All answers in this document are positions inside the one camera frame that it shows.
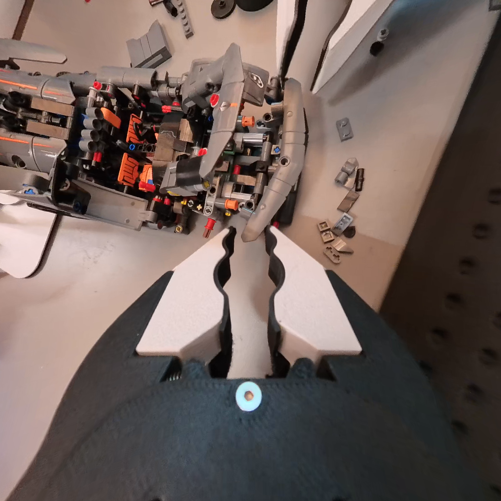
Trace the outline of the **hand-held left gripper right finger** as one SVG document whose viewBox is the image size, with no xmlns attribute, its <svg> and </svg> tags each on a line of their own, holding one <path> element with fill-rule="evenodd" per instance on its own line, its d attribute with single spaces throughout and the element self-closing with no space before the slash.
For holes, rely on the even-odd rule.
<svg viewBox="0 0 501 501">
<path fill-rule="evenodd" d="M 360 342 L 327 271 L 279 229 L 266 229 L 269 300 L 267 340 L 272 377 L 286 377 L 300 359 L 316 369 L 326 356 L 358 356 Z"/>
</svg>

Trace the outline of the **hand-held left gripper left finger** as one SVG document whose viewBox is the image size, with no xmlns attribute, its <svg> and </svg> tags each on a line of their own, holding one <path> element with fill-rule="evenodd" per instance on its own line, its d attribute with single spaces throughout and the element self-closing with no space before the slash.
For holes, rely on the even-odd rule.
<svg viewBox="0 0 501 501">
<path fill-rule="evenodd" d="M 229 298 L 236 229 L 223 229 L 174 268 L 136 347 L 141 356 L 196 359 L 226 378 L 232 358 Z"/>
</svg>

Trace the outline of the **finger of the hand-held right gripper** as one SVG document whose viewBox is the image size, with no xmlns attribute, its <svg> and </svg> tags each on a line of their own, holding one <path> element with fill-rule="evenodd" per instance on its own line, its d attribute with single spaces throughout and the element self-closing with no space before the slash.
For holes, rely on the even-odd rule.
<svg viewBox="0 0 501 501">
<path fill-rule="evenodd" d="M 307 1 L 277 1 L 277 70 L 284 79 L 304 28 Z"/>
<path fill-rule="evenodd" d="M 344 65 L 394 1 L 347 1 L 322 46 L 311 84 L 316 94 Z"/>
</svg>

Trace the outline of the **grey lego car model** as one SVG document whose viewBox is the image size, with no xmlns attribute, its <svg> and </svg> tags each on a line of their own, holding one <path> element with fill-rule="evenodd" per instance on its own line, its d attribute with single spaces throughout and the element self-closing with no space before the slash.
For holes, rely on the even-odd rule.
<svg viewBox="0 0 501 501">
<path fill-rule="evenodd" d="M 302 85 L 244 62 L 232 43 L 180 77 L 158 67 L 25 72 L 60 64 L 50 47 L 1 39 L 1 191 L 68 216 L 49 201 L 57 160 L 76 176 L 144 198 L 159 229 L 188 234 L 191 216 L 241 216 L 244 242 L 293 221 L 308 145 Z"/>
</svg>

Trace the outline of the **light grey lego tile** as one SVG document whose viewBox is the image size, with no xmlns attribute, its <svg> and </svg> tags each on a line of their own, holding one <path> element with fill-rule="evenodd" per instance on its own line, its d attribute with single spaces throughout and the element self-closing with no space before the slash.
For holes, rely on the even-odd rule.
<svg viewBox="0 0 501 501">
<path fill-rule="evenodd" d="M 332 233 L 335 236 L 341 236 L 353 221 L 354 218 L 350 214 L 344 212 L 338 221 L 332 226 Z"/>
</svg>

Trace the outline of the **long grey lego plate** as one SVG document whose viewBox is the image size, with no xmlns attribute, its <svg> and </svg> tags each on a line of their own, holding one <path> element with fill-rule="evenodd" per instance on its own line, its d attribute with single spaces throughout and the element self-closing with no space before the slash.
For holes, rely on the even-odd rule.
<svg viewBox="0 0 501 501">
<path fill-rule="evenodd" d="M 189 39 L 193 36 L 192 25 L 189 17 L 189 13 L 186 6 L 186 1 L 178 0 L 174 1 L 175 6 L 178 10 L 178 17 L 181 22 L 183 33 L 186 39 Z"/>
</svg>

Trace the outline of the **dark glossy lego tile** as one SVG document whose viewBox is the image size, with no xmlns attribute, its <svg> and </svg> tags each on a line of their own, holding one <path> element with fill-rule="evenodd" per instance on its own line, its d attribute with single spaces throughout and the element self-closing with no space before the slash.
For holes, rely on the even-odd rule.
<svg viewBox="0 0 501 501">
<path fill-rule="evenodd" d="M 355 204 L 355 202 L 358 200 L 359 197 L 360 197 L 359 192 L 349 190 L 346 193 L 343 200 L 341 201 L 341 203 L 339 203 L 337 210 L 339 210 L 342 213 L 349 213 L 349 211 L 352 209 L 353 205 Z"/>
</svg>

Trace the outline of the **grey lego sloped panel assembly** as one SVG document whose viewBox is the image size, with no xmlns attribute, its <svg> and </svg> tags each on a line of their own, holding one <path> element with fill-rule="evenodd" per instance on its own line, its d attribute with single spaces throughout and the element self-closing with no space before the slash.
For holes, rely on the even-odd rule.
<svg viewBox="0 0 501 501">
<path fill-rule="evenodd" d="M 133 68 L 156 68 L 172 58 L 159 21 L 154 21 L 139 39 L 127 40 L 126 45 Z"/>
</svg>

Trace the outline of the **black dimpled foam mat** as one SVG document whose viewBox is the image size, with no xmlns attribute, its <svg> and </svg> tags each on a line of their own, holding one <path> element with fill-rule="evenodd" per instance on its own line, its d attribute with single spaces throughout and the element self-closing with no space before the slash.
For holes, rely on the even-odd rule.
<svg viewBox="0 0 501 501">
<path fill-rule="evenodd" d="M 500 500 L 500 19 L 380 313 Z"/>
</svg>

